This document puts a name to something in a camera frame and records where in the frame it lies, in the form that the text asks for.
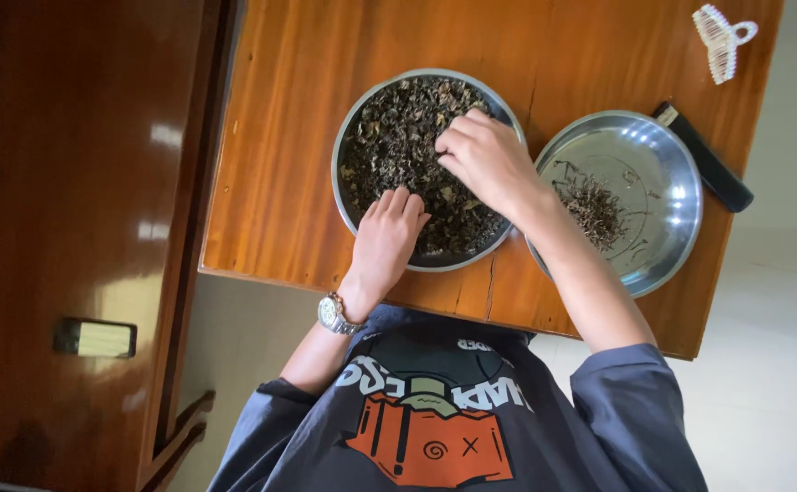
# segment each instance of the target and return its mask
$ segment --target person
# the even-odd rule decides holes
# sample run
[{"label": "person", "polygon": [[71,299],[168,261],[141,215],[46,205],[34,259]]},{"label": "person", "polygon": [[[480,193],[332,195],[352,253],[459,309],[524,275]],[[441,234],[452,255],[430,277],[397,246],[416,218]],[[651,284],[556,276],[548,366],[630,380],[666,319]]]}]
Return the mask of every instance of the person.
[{"label": "person", "polygon": [[361,219],[337,293],[252,394],[209,490],[706,490],[647,321],[513,130],[472,109],[435,150],[547,263],[591,351],[574,406],[524,332],[379,306],[430,218],[398,187]]}]

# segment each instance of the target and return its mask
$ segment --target white hair clip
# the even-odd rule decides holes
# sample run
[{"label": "white hair clip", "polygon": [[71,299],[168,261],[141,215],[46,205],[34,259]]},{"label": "white hair clip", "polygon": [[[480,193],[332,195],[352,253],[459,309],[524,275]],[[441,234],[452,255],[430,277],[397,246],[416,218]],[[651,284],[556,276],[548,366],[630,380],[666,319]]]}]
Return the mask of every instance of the white hair clip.
[{"label": "white hair clip", "polygon": [[[708,67],[715,84],[722,84],[735,75],[736,47],[754,38],[757,24],[751,21],[731,26],[720,10],[712,5],[703,5],[693,12],[693,22],[702,42],[708,48]],[[744,36],[738,32],[745,30]]]}]

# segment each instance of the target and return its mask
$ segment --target finger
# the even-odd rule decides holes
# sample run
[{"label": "finger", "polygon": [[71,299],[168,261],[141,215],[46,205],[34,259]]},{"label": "finger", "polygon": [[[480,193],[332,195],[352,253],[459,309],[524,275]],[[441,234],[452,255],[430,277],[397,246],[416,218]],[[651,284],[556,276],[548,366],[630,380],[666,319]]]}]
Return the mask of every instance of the finger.
[{"label": "finger", "polygon": [[422,214],[416,219],[417,236],[419,236],[419,233],[423,232],[423,228],[426,227],[426,222],[428,222],[430,218],[432,218],[432,214]]},{"label": "finger", "polygon": [[437,140],[435,140],[435,151],[437,153],[450,152],[455,154],[467,149],[471,143],[471,138],[456,128],[447,128]]},{"label": "finger", "polygon": [[376,202],[376,201],[374,201],[373,203],[371,203],[371,206],[370,206],[370,207],[368,207],[368,212],[365,212],[365,215],[364,215],[364,216],[363,216],[361,219],[362,219],[362,220],[365,220],[365,219],[367,219],[367,218],[369,218],[369,217],[373,216],[373,215],[374,215],[374,212],[375,212],[376,210],[377,210],[377,202]]},{"label": "finger", "polygon": [[486,113],[478,108],[471,108],[465,116],[474,122],[482,124],[491,124],[494,121],[493,118],[488,117]]},{"label": "finger", "polygon": [[404,205],[404,218],[407,220],[416,220],[417,217],[423,214],[425,208],[426,205],[423,203],[422,197],[413,194],[407,199],[407,204]]},{"label": "finger", "polygon": [[411,196],[411,192],[404,186],[396,188],[396,192],[392,196],[390,202],[389,214],[395,217],[402,215],[404,212],[404,204],[407,203],[407,197]]},{"label": "finger", "polygon": [[380,195],[380,204],[377,205],[377,209],[374,211],[375,215],[383,215],[390,209],[390,203],[392,202],[392,196],[394,194],[394,191],[386,190],[383,192],[383,195]]},{"label": "finger", "polygon": [[486,127],[483,126],[483,124],[481,124],[479,121],[467,117],[453,118],[453,121],[450,122],[450,128],[458,129],[462,133],[472,138],[479,138],[480,132],[486,129]]},{"label": "finger", "polygon": [[444,154],[443,156],[437,158],[437,163],[446,167],[450,173],[458,178],[459,181],[462,181],[463,183],[465,182],[467,176],[465,173],[465,167],[462,166],[462,163],[458,161],[456,156]]}]

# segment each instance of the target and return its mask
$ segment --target hand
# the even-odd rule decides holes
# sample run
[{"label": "hand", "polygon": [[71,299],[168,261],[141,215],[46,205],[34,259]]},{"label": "hand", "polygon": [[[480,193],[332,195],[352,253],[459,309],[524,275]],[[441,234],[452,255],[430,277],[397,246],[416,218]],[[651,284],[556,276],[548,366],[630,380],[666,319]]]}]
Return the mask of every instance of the hand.
[{"label": "hand", "polygon": [[394,192],[383,192],[361,218],[353,263],[338,288],[349,322],[368,318],[401,278],[419,231],[432,218],[424,207],[419,195],[399,186]]},{"label": "hand", "polygon": [[490,208],[517,223],[524,203],[550,190],[541,183],[529,152],[513,128],[480,109],[453,118],[435,141],[447,152],[437,162],[468,186]]}]

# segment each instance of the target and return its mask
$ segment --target orange graphic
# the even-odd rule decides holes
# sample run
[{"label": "orange graphic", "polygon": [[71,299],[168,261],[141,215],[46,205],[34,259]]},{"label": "orange graphic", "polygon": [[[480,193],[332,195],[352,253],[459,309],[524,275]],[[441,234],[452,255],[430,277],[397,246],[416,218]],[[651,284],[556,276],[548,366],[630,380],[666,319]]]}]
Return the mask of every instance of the orange graphic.
[{"label": "orange graphic", "polygon": [[[434,383],[419,379],[422,386]],[[369,395],[356,435],[346,444],[398,485],[458,487],[512,479],[496,416],[456,408],[441,388],[412,390],[401,400],[382,391]]]}]

